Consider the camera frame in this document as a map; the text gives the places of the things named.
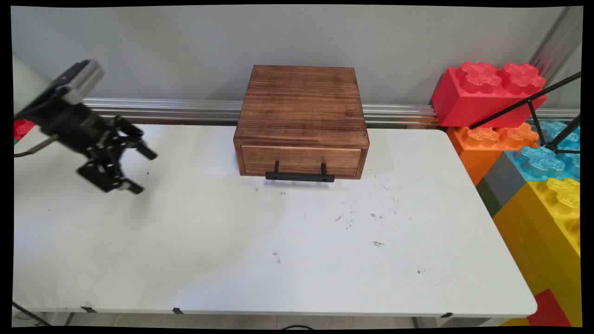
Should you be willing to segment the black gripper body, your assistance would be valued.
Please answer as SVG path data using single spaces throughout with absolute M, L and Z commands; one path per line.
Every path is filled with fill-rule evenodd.
M 35 123 L 48 139 L 19 153 L 19 157 L 35 154 L 56 141 L 88 159 L 102 151 L 123 150 L 114 140 L 117 134 L 113 118 L 106 120 L 83 103 L 69 104 L 62 99 L 29 103 L 19 112 L 19 120 Z

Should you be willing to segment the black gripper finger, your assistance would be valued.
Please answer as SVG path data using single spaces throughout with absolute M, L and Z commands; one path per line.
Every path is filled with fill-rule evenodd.
M 117 134 L 114 140 L 121 144 L 121 146 L 136 149 L 148 160 L 155 160 L 158 157 L 157 152 L 151 150 L 142 139 L 143 131 L 133 123 L 121 116 L 115 116 L 113 118 L 113 126 Z
M 112 190 L 127 190 L 140 194 L 144 191 L 144 187 L 127 178 L 121 169 L 120 159 L 123 152 L 123 150 L 102 151 L 101 155 L 89 158 L 77 169 L 77 173 L 105 193 Z

